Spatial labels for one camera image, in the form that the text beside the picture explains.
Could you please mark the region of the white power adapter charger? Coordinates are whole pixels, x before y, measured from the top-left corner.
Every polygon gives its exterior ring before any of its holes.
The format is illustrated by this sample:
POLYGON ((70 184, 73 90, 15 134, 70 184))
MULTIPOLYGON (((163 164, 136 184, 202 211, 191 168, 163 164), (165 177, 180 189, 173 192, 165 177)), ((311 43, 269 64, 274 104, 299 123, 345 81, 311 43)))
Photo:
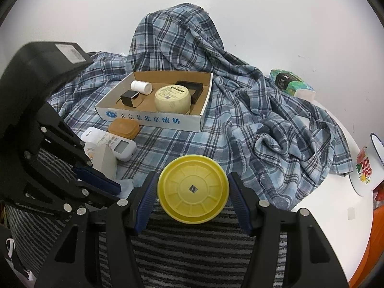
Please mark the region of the white power adapter charger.
POLYGON ((116 179, 117 159, 111 148, 106 145, 98 146, 92 142, 86 142, 84 151, 92 162, 93 168, 110 180, 116 179))

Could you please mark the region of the yellow round plastic lid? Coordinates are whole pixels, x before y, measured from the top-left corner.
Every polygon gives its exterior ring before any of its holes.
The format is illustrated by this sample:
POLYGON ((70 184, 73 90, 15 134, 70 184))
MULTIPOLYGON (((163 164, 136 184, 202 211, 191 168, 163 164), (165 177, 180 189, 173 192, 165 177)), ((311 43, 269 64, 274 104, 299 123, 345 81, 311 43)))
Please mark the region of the yellow round plastic lid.
POLYGON ((184 155, 171 161, 157 183, 163 210, 184 224, 202 224, 225 207, 230 187, 227 175, 213 159, 184 155))

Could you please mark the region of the small black glossy box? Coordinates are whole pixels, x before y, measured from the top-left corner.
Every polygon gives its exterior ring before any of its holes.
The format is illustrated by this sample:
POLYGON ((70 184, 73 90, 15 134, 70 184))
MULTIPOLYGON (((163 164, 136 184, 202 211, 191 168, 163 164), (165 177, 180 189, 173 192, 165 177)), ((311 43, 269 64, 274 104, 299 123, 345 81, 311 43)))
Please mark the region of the small black glossy box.
POLYGON ((143 102, 141 93, 133 90, 125 91, 125 93, 120 95, 120 99, 125 106, 132 108, 138 107, 143 102))

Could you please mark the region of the small white pill bottle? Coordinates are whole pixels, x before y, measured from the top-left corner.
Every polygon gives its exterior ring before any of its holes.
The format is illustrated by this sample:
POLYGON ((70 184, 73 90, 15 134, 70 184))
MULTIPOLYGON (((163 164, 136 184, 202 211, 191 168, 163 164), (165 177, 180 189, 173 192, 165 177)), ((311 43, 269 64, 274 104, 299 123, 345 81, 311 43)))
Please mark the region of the small white pill bottle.
POLYGON ((130 84, 131 90, 139 92, 140 94, 149 95, 152 93, 152 84, 145 81, 134 80, 130 84))

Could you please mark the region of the cream round jar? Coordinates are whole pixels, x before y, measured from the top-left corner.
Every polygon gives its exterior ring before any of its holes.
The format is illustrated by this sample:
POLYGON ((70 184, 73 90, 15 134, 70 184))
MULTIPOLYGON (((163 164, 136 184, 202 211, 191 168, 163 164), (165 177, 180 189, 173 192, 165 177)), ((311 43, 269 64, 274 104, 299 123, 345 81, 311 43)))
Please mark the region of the cream round jar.
POLYGON ((186 87, 172 84, 155 92, 154 103, 160 113, 189 114, 191 96, 186 87))

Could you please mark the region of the black display frame box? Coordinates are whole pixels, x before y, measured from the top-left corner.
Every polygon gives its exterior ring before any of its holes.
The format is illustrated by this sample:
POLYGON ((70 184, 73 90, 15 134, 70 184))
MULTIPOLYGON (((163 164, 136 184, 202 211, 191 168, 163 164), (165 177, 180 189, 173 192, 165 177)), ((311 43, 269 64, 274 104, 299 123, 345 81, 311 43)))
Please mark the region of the black display frame box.
POLYGON ((203 91, 203 84, 202 83, 194 83, 190 81, 177 81, 177 85, 184 86, 188 89, 190 96, 191 96, 191 104, 196 104, 197 100, 200 98, 200 95, 203 91))

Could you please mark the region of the white air conditioner remote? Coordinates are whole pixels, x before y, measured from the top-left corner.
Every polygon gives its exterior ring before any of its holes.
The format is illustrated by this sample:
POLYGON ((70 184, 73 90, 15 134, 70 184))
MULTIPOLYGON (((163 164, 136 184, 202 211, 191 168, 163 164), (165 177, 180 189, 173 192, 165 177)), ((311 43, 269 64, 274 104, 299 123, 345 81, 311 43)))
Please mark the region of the white air conditioner remote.
POLYGON ((112 150, 113 155, 123 162, 129 161, 137 149, 137 144, 134 141, 95 127, 87 128, 80 139, 83 142, 91 142, 98 146, 106 145, 112 150))

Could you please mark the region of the grey striped towel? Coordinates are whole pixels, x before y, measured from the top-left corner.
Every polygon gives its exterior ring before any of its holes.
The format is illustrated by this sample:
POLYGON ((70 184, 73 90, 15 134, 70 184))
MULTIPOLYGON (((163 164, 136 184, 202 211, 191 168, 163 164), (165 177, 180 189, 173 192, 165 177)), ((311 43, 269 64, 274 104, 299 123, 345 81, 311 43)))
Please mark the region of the grey striped towel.
MULTIPOLYGON (((171 161, 185 154, 205 155, 227 172, 241 174, 245 184, 261 197, 276 200, 276 189, 267 175, 276 171, 246 149, 189 150, 139 148, 133 159, 122 165, 124 178, 139 184, 149 171, 162 171, 171 161)), ((72 180, 69 166, 42 152, 42 162, 67 181, 72 180)), ((55 220, 5 206, 16 253, 21 264, 39 275, 45 259, 68 220, 55 220)), ((188 226, 173 220, 158 202, 146 229, 134 237, 133 248, 145 287, 240 287, 249 264, 254 238, 241 230, 232 205, 227 205, 214 220, 200 226, 188 226)), ((105 233, 99 233, 102 287, 113 287, 107 263, 105 233)))

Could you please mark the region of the blue plaid shirt cloth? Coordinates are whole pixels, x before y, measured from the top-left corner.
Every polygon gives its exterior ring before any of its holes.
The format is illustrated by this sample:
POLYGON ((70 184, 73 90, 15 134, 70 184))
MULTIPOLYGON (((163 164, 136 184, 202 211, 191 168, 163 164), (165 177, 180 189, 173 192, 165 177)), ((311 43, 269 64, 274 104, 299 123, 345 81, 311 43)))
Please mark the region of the blue plaid shirt cloth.
POLYGON ((183 3, 147 14, 127 56, 100 52, 73 81, 49 98, 77 134, 106 121, 95 105, 132 72, 177 70, 213 75, 199 133, 143 127, 137 151, 119 165, 119 178, 140 185, 182 155, 207 156, 236 172, 257 195, 290 210, 329 174, 348 175, 353 159, 342 129, 328 113, 280 91, 255 66, 224 49, 206 11, 183 3))

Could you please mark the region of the cardboard yogurt box tray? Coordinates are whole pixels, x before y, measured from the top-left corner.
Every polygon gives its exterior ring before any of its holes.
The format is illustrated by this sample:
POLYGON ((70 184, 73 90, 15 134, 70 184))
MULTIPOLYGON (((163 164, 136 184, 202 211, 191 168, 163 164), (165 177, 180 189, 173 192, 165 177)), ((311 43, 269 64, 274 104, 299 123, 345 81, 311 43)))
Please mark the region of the cardboard yogurt box tray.
POLYGON ((213 75, 204 72, 186 71, 147 71, 132 72, 118 82, 95 106, 103 120, 117 118, 134 119, 142 126, 161 127, 200 133, 211 95, 213 75), (139 94, 140 104, 132 107, 123 103, 122 95, 132 89, 133 82, 152 85, 149 95, 139 94), (187 81, 202 85, 197 101, 188 100, 191 96, 187 86, 179 85, 187 81))

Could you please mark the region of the green tissue pack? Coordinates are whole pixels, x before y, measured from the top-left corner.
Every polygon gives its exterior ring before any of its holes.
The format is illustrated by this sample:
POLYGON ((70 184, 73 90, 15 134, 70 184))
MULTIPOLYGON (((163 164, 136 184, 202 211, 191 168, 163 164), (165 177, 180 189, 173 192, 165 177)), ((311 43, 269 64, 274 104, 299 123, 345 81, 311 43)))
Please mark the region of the green tissue pack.
POLYGON ((283 92, 312 102, 316 96, 316 91, 293 72, 286 70, 271 70, 270 80, 283 92))

